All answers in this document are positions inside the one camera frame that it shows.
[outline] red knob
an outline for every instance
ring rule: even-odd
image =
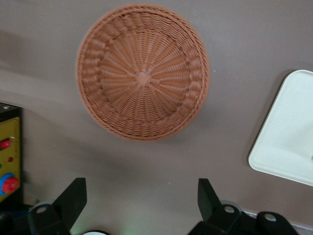
[[[17,189],[18,186],[19,186],[18,178],[10,177],[4,181],[1,187],[1,191],[5,193],[12,193]]]

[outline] round woven basket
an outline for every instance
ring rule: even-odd
[[[157,141],[198,114],[209,87],[209,62],[192,26],[161,6],[133,4],[100,18],[77,56],[84,105],[115,135]]]

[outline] white tray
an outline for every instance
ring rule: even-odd
[[[313,186],[313,72],[290,73],[249,155],[258,171]]]

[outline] red button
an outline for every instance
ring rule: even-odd
[[[19,186],[19,180],[16,177],[10,177],[4,181],[1,191],[5,193],[12,193],[14,192],[17,187]]]
[[[10,147],[10,140],[5,140],[0,142],[0,149],[5,149]]]

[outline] woven pattern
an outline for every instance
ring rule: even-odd
[[[96,22],[77,57],[80,95],[95,121],[134,141],[172,136],[207,96],[209,63],[195,30],[169,9],[133,4]]]

